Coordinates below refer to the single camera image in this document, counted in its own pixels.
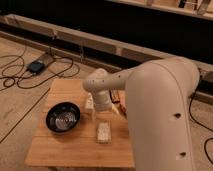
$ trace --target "cable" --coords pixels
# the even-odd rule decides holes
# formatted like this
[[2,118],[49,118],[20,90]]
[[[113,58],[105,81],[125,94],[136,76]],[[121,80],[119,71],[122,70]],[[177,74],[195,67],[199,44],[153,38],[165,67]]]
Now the cable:
[[6,76],[6,77],[2,77],[0,79],[4,79],[4,81],[3,81],[4,88],[10,88],[10,87],[12,87],[12,86],[14,86],[16,84],[16,78],[18,78],[18,79],[29,79],[31,77],[33,77],[33,75],[30,75],[29,77],[17,77],[17,76],[10,77],[10,76]]
[[192,111],[191,111],[191,108],[192,108],[192,102],[194,101],[194,98],[196,96],[196,93],[197,93],[197,89],[195,90],[195,92],[193,93],[192,97],[191,97],[191,100],[190,100],[190,103],[189,103],[189,115],[192,119],[192,121],[194,121],[196,124],[200,125],[201,127],[209,130],[210,132],[213,132],[213,129],[212,128],[209,128],[207,127],[206,125],[202,124],[200,121],[198,121],[197,119],[195,119],[195,117],[193,116],[192,114]]
[[34,109],[34,107],[45,97],[50,89],[46,90],[42,96],[30,107],[30,109],[19,119],[19,121],[12,127],[12,129],[0,140],[0,144],[11,134],[11,132],[19,125],[19,123]]
[[[14,21],[16,22],[17,26],[22,29],[20,23],[18,22],[18,20],[16,19],[14,13],[13,13],[13,6],[12,6],[12,2],[10,0],[8,0],[9,2],[9,7],[12,11],[12,16],[14,18]],[[16,82],[16,78],[19,78],[18,77],[18,74],[20,74],[23,69],[24,69],[24,65],[25,65],[25,61],[23,59],[23,56],[25,55],[26,51],[27,51],[27,40],[24,38],[24,50],[23,52],[20,54],[20,55],[5,55],[5,56],[1,56],[0,59],[4,59],[4,58],[15,58],[14,60],[0,66],[0,69],[3,69],[1,71],[1,75],[3,77],[0,77],[1,80],[3,80],[3,88],[0,89],[0,91],[4,91],[12,86],[15,85],[15,82]],[[14,64],[15,62],[17,62],[18,60],[21,60],[21,64],[20,65],[11,65],[11,64]],[[6,75],[5,72],[8,70],[8,69],[11,69],[13,67],[20,67],[20,70],[18,70],[15,74],[13,75]]]
[[[66,69],[64,69],[64,70],[62,70],[62,71],[60,71],[60,72],[58,72],[58,73],[54,73],[54,72],[51,71],[51,72],[53,73],[52,76],[48,77],[47,79],[41,81],[40,83],[38,83],[38,84],[36,84],[36,85],[28,86],[28,87],[23,86],[23,85],[20,85],[21,81],[25,80],[25,78],[23,77],[24,74],[26,73],[26,71],[25,71],[25,72],[21,75],[21,77],[18,79],[18,81],[17,81],[17,83],[16,83],[17,87],[19,87],[20,89],[32,89],[32,88],[36,88],[36,87],[38,87],[38,86],[44,84],[45,82],[47,82],[48,80],[50,80],[50,79],[52,79],[52,78],[54,78],[54,77],[56,77],[56,76],[59,76],[60,78],[61,78],[61,77],[62,77],[62,78],[67,78],[67,77],[73,77],[73,76],[77,75],[77,74],[80,72],[80,67],[79,67],[78,65],[76,65],[76,64],[73,63],[73,59],[72,59],[72,58],[69,58],[69,57],[61,57],[61,59],[69,59],[69,60],[71,60],[71,63],[69,63],[69,62],[63,62],[63,63],[68,63],[68,64],[70,64],[70,66],[69,66],[68,68],[66,68]],[[73,65],[77,66],[77,72],[76,72],[76,73],[74,73],[74,74],[72,74],[72,75],[69,75],[69,76],[61,76],[61,74],[63,74],[64,72],[70,70],[70,69],[73,67]]]
[[[198,124],[199,126],[205,128],[205,129],[207,129],[207,130],[210,131],[210,132],[213,132],[213,129],[212,129],[212,128],[209,128],[208,126],[204,125],[203,123],[201,123],[200,121],[198,121],[197,119],[195,119],[195,117],[192,115],[192,111],[191,111],[192,102],[194,101],[194,98],[195,98],[195,96],[196,96],[197,88],[195,89],[195,92],[193,93],[193,95],[192,95],[192,97],[191,97],[191,100],[190,100],[190,103],[189,103],[189,115],[190,115],[192,121],[194,121],[196,124]],[[209,138],[209,139],[207,139],[207,140],[204,142],[204,152],[205,152],[205,155],[206,155],[207,159],[209,160],[209,162],[210,162],[211,164],[213,164],[213,160],[210,158],[209,153],[208,153],[208,151],[207,151],[207,144],[208,144],[208,142],[211,141],[211,140],[213,140],[213,138]]]
[[213,165],[213,160],[210,158],[209,154],[208,154],[208,151],[207,151],[207,144],[209,141],[212,141],[213,138],[209,138],[205,141],[204,143],[204,151],[205,151],[205,154],[206,154],[206,157],[208,158],[209,162]]

